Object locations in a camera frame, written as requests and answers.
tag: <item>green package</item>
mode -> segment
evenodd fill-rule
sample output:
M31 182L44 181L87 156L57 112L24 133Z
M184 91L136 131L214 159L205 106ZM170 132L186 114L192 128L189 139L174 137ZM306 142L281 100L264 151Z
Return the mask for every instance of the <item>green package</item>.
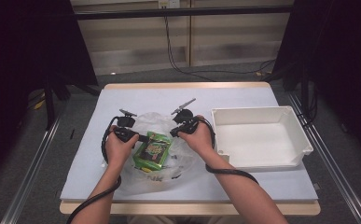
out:
M172 141L161 133L147 132L147 136L150 139L148 143L143 143L133 155L135 166L145 172L159 171L165 163Z

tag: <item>plastic bag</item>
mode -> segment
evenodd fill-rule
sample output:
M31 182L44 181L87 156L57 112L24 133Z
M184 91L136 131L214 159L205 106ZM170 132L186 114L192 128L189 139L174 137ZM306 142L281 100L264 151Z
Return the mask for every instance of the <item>plastic bag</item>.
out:
M132 150L132 156L128 158L124 166L124 172L132 180L152 180L152 181L170 181L181 176L198 158L198 155L187 145L187 143L178 137L173 138L170 130L178 126L171 116L162 116L159 113L146 113L135 118L136 122L132 130L142 134L158 133L165 135L171 140L164 163L160 170L141 169L136 165L134 156L140 152L142 143L137 142Z

